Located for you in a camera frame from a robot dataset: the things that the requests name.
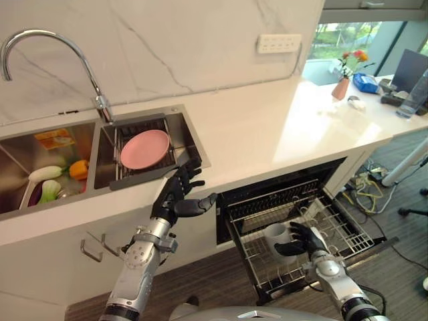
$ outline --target dish rack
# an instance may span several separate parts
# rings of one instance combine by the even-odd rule
[[[290,264],[273,258],[263,237],[272,223],[291,221],[316,227],[332,254],[345,259],[375,245],[375,241],[335,200],[323,190],[318,179],[230,204],[225,209],[226,226],[243,258],[248,276],[259,296],[257,305],[300,290],[314,280],[306,279],[302,265],[306,253]]]
[[[133,175],[147,173],[156,169],[162,169],[166,167],[175,167],[177,165],[174,148],[171,144],[169,145],[168,152],[164,156],[164,158],[162,158],[157,164],[147,167],[145,169],[128,169],[120,162],[120,153],[122,152],[122,149],[126,145],[126,143],[132,137],[140,134],[141,132],[153,129],[162,130],[166,132],[169,137],[171,137],[169,134],[168,125],[165,120],[165,117],[145,120],[142,122],[135,122],[122,126],[116,126],[114,128],[113,157],[114,162],[116,163],[116,181],[122,180],[126,177],[130,177]]]

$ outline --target dishwasher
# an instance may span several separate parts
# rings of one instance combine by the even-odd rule
[[[314,280],[303,266],[306,253],[289,265],[277,263],[263,237],[272,223],[291,221],[316,227],[332,254],[347,266],[384,246],[372,239],[350,213],[324,188],[345,158],[317,165],[219,194],[216,208],[217,244],[235,242],[261,306],[284,294],[302,290]]]

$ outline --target white countertop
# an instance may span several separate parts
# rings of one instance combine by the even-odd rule
[[[392,79],[393,75],[377,77],[377,81],[383,78]],[[336,84],[320,86],[321,91],[330,94]],[[370,120],[376,122],[383,130],[391,133],[393,136],[408,134],[410,132],[428,128],[428,114],[423,116],[414,115],[410,119],[403,119],[395,114],[397,107],[381,103],[381,96],[360,92],[352,83],[349,84],[346,96],[343,102],[346,102],[349,96],[357,96],[365,102],[366,110],[362,112]]]
[[[152,102],[115,106],[115,114],[184,104],[211,166],[200,175],[198,197],[346,156],[391,139],[363,113],[332,103],[326,90],[300,77]],[[94,111],[28,122],[45,128],[91,119]],[[18,133],[17,124],[0,136]],[[0,245],[151,206],[160,180],[0,221]]]

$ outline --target kitchen sink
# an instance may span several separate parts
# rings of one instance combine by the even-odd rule
[[[167,155],[143,170],[122,166],[120,151],[124,144],[150,129],[164,130],[169,135]],[[52,139],[59,132],[61,136]],[[96,119],[0,139],[0,220],[158,179],[190,158],[200,158],[202,167],[210,165],[183,105],[117,116],[114,124]],[[89,160],[84,193],[27,206],[35,186],[28,181],[29,173],[49,165],[66,168],[80,159]],[[56,180],[62,184],[67,179],[64,174]]]
[[[95,127],[91,121],[0,140],[0,214],[27,208],[35,187],[28,181],[31,172],[90,159]],[[69,180],[66,174],[57,179],[62,186]]]
[[[169,135],[171,144],[165,157],[147,169],[124,167],[120,162],[122,147],[135,135],[152,129],[163,130]],[[117,190],[158,179],[190,158],[199,158],[203,167],[209,166],[183,105],[128,114],[114,125],[104,125],[96,148],[94,189]]]

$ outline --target computer monitor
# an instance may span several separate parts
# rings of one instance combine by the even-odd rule
[[[427,56],[405,49],[391,84],[397,86],[398,92],[404,90],[410,93],[426,69]]]

